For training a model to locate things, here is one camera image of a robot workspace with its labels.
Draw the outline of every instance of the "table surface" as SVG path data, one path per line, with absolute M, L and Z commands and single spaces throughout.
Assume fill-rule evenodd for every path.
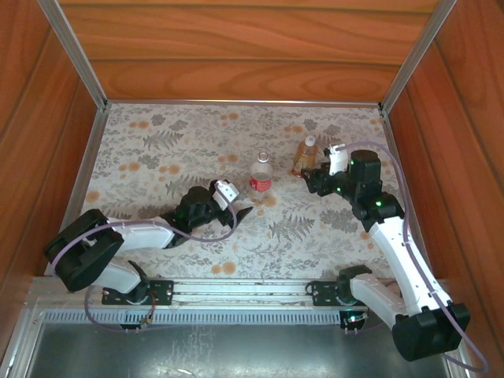
M 291 175 L 297 145 L 308 134 L 322 147 L 334 139 L 386 144 L 378 109 L 114 104 L 82 211 L 155 217 L 176 206 L 190 187 L 227 179 L 243 193 L 235 208 L 254 206 L 229 239 L 116 258 L 136 261 L 148 276 L 334 279 L 342 268 L 366 264 L 378 277 L 392 277 L 350 205 L 336 195 L 311 195 Z M 275 169 L 266 196 L 248 186 L 260 151 L 269 153 Z M 398 196 L 391 162 L 379 156 L 384 190 Z M 215 220 L 195 235 L 226 232 Z

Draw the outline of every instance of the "clear water bottle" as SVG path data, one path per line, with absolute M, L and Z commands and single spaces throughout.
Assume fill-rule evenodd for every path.
M 258 160 L 250 167 L 250 186 L 255 191 L 265 192 L 271 187 L 273 167 L 266 152 L 258 154 Z

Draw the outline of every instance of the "red bottle label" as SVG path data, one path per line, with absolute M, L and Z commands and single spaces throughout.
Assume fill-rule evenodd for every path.
M 267 191 L 271 187 L 271 179 L 266 180 L 266 181 L 259 181 L 251 176 L 250 177 L 250 186 L 255 191 Z

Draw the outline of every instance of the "white bottle cap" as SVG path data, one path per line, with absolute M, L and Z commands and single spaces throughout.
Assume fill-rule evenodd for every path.
M 267 163 L 267 162 L 268 162 L 268 160 L 269 160 L 269 155 L 268 155 L 268 153 L 267 153 L 267 152 L 260 152 L 260 153 L 258 154 L 258 160 L 259 160 L 259 162 L 261 162 L 261 163 Z
M 305 139 L 305 144 L 308 147 L 314 146 L 317 139 L 313 135 L 308 135 Z

